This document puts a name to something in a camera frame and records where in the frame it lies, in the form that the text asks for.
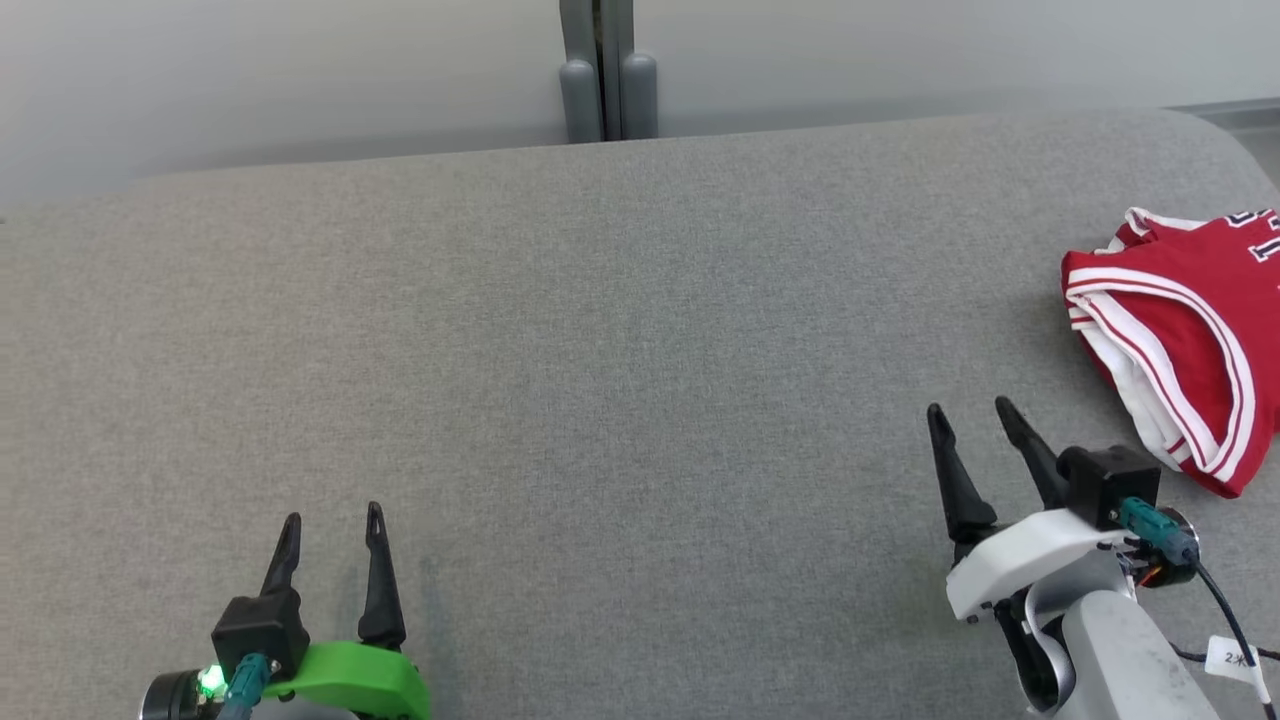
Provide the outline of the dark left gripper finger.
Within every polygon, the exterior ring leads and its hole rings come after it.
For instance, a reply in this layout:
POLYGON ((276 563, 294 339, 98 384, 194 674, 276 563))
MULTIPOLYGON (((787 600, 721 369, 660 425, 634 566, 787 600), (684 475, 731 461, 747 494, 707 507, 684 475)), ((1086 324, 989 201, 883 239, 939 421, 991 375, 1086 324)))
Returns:
POLYGON ((367 505, 365 544, 370 561, 366 600, 357 634, 362 644, 399 650, 407 632, 385 515, 379 502, 367 505))
POLYGON ((302 518, 291 512, 282 527, 260 589, 261 596, 292 589, 292 577, 300 564, 302 518))

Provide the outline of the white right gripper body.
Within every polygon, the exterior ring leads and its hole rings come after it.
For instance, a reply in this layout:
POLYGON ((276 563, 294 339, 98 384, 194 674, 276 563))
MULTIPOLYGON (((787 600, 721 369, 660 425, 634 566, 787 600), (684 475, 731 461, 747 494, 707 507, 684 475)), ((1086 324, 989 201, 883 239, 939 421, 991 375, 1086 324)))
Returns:
POLYGON ((1100 544, 1116 544, 1125 529, 1100 530, 1070 510, 1046 510, 983 539, 946 577, 954 616, 966 620, 984 605, 1015 592, 1085 557, 1100 544))

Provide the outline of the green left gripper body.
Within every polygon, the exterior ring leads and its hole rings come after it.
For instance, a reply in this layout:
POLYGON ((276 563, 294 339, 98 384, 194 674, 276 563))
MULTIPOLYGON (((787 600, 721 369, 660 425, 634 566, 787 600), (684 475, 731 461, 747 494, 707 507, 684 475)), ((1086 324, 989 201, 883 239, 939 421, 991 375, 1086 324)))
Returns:
POLYGON ((310 646, 297 673, 271 682, 262 697, 301 698, 375 719, 431 715, 429 689, 407 656, 348 641, 310 646))

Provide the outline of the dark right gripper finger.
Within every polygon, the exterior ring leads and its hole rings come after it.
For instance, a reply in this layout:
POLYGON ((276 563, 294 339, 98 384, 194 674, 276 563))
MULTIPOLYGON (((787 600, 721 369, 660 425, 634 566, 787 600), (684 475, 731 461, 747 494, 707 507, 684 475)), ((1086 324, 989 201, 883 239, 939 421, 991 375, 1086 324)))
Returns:
POLYGON ((927 425, 947 536, 955 546, 978 546, 995 533, 997 514, 974 487, 957 452, 954 429, 938 404, 928 406, 927 425))
POLYGON ((1062 509, 1068 483, 1059 474, 1057 455, 1007 396, 997 396, 995 409, 1009 443, 1021 455, 1027 465, 1043 507, 1062 509))

